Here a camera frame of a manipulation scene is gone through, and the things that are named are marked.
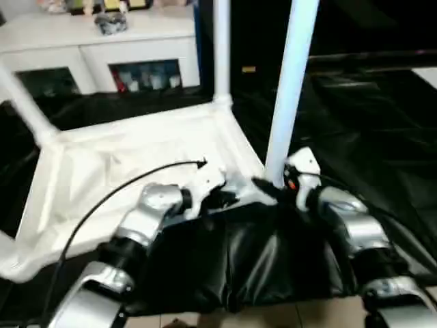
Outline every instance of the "orange light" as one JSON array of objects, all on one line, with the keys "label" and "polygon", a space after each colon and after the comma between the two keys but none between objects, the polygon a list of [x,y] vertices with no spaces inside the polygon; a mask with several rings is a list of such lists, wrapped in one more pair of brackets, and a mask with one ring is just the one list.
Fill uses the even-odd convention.
[{"label": "orange light", "polygon": [[296,185],[295,185],[294,182],[291,181],[291,180],[288,180],[288,186],[289,186],[291,189],[293,189],[293,190],[296,190],[296,189],[297,189]]}]

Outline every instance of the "black cable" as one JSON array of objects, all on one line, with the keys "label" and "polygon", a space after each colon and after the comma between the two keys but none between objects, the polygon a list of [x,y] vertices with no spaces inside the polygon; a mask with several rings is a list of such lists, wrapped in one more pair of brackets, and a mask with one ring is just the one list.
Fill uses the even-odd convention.
[{"label": "black cable", "polygon": [[64,265],[64,262],[66,261],[66,255],[67,255],[68,249],[70,248],[70,246],[73,242],[73,239],[76,236],[77,232],[79,231],[79,229],[81,229],[81,227],[89,219],[89,217],[91,217],[93,215],[93,213],[99,207],[101,207],[109,198],[111,198],[113,195],[115,195],[118,191],[126,188],[128,185],[131,185],[132,183],[134,183],[142,178],[145,178],[146,176],[154,174],[158,171],[161,171],[163,169],[168,169],[170,167],[175,167],[175,166],[179,166],[179,165],[189,165],[189,164],[196,164],[200,168],[206,164],[206,161],[177,162],[177,163],[163,165],[161,167],[158,167],[156,169],[153,169],[151,171],[143,173],[135,178],[130,179],[129,181],[125,182],[124,184],[121,184],[120,186],[118,186],[117,188],[112,190],[110,193],[108,193],[106,196],[104,196],[96,205],[94,205],[93,208],[91,210],[89,210],[87,214],[85,214],[85,216],[79,221],[79,223],[76,225],[75,229],[71,233],[70,238],[68,239],[67,243],[65,244],[64,249],[62,250],[61,255],[56,263],[55,271],[53,273],[50,285],[48,287],[46,299],[44,302],[44,309],[43,309],[42,317],[41,317],[42,318],[41,321],[43,324],[45,324],[45,325],[48,324],[48,320],[49,320],[48,311],[50,309],[51,299],[53,297],[53,292],[55,291],[55,286],[56,286],[57,280],[59,278],[59,274],[61,273],[62,266]]}]

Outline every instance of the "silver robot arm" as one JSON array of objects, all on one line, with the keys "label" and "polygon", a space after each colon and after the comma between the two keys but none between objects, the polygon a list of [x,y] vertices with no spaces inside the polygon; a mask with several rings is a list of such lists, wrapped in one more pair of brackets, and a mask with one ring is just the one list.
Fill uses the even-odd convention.
[{"label": "silver robot arm", "polygon": [[99,258],[90,262],[56,310],[49,328],[124,327],[123,300],[147,266],[151,246],[164,226],[198,216],[211,190],[225,184],[225,175],[210,164],[185,187],[149,184],[137,205],[126,213]]},{"label": "silver robot arm", "polygon": [[[290,180],[293,170],[297,174]],[[380,222],[357,197],[335,187],[321,186],[319,173],[309,148],[291,156],[285,166],[285,179],[297,192],[296,207],[317,216],[334,232],[341,252],[350,262],[368,313],[365,326],[437,327],[435,301],[417,284]]]}]

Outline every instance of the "black cloth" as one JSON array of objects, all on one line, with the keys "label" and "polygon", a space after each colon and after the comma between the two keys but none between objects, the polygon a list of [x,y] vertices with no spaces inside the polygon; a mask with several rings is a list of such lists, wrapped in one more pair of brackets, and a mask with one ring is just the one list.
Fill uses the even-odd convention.
[{"label": "black cloth", "polygon": [[[74,128],[209,101],[196,90],[186,92],[97,94],[40,105],[59,128]],[[397,217],[381,220],[413,273],[427,285],[437,281],[436,92],[409,71],[307,77],[290,147],[293,152],[311,146],[324,174]],[[237,121],[263,160],[274,97],[267,84],[250,94],[234,94]],[[10,110],[0,115],[0,133],[10,132],[1,139],[7,156],[0,158],[0,186],[9,198],[0,226],[13,236],[38,151]],[[55,303],[93,256],[68,261]],[[254,204],[244,214],[235,210],[165,231],[128,308],[134,315],[238,311],[246,305],[355,293],[340,268],[324,235],[292,208]],[[0,319],[38,316],[52,270],[49,266],[22,285],[0,282],[5,291]]]}]

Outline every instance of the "white pole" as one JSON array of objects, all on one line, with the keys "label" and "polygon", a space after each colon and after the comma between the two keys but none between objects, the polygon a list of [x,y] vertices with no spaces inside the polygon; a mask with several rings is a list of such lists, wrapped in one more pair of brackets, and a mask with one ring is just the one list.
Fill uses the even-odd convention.
[{"label": "white pole", "polygon": [[5,67],[2,61],[0,61],[0,88],[2,91],[5,90],[4,96],[12,101],[15,110],[32,132],[39,147],[49,142],[57,133],[57,129],[41,112],[23,84]]},{"label": "white pole", "polygon": [[283,168],[292,140],[318,6],[319,0],[292,3],[266,159],[266,178],[277,187],[283,186]]},{"label": "white pole", "polygon": [[229,0],[214,0],[214,101],[231,105],[231,9]]}]

